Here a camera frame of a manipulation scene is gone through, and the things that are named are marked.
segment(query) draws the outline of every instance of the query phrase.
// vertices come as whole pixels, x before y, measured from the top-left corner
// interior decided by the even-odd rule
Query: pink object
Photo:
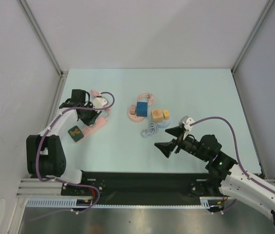
[[[128,110],[128,118],[131,121],[133,121],[135,123],[139,123],[139,122],[142,122],[145,119],[145,117],[139,117],[139,116],[136,116],[136,115],[132,115],[132,114],[130,114],[129,111],[130,111],[130,109]]]
[[[134,114],[136,114],[136,105],[131,105],[131,107],[129,108],[129,113],[131,114],[131,115],[134,115]]]
[[[138,97],[137,97],[137,101],[142,101],[143,98],[147,98],[148,99],[148,107],[151,106],[155,100],[155,96],[151,93],[142,93],[140,94]],[[139,117],[139,116],[136,116],[136,105],[131,105],[129,110],[128,110],[128,118],[135,122],[135,123],[138,123],[138,122],[142,122],[145,117]]]
[[[96,91],[96,90],[92,89],[91,92],[92,92],[93,97],[97,97],[97,96],[100,95],[100,93],[98,91]]]
[[[97,118],[95,125],[93,125],[92,127],[86,126],[85,128],[83,128],[81,130],[84,137],[82,139],[80,139],[79,141],[77,141],[77,143],[79,143],[84,138],[88,137],[89,135],[95,133],[97,130],[102,128],[106,123],[107,123],[107,120],[104,117]]]

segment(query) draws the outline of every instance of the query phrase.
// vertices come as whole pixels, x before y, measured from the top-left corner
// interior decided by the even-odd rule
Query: blue block
[[[148,102],[139,101],[136,104],[136,116],[147,117]]]

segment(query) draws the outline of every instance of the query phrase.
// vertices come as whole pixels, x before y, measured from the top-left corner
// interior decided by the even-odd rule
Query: tabletop
[[[75,143],[70,136],[63,137],[62,145],[67,162],[91,172],[139,173],[207,173],[206,163],[180,152],[166,158],[155,142],[167,142],[173,136],[159,129],[158,133],[143,138],[141,131],[151,123],[152,109],[168,109],[169,127],[189,116],[195,121],[211,116],[227,119],[233,126],[240,159],[252,173],[260,173],[260,165],[229,69],[71,69],[61,95],[60,103],[71,97],[72,89],[108,91],[114,94],[107,124]],[[155,96],[148,108],[148,117],[135,123],[128,118],[128,108],[136,104],[139,94],[150,92]],[[81,121],[77,124],[84,127]],[[221,120],[209,120],[195,125],[191,132],[197,140],[214,134],[222,151],[236,159],[232,133]]]

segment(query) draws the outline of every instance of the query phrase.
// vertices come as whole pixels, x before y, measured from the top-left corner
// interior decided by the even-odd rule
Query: green square object
[[[75,142],[78,142],[84,137],[82,131],[78,126],[74,126],[71,129],[69,129],[68,133]]]

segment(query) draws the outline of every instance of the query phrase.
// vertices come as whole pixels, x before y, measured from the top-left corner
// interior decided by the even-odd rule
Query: yellow block
[[[163,121],[163,112],[161,109],[154,109],[151,111],[152,122],[160,123]]]
[[[163,111],[163,116],[164,116],[165,120],[169,120],[170,119],[170,112],[168,110],[164,110]]]

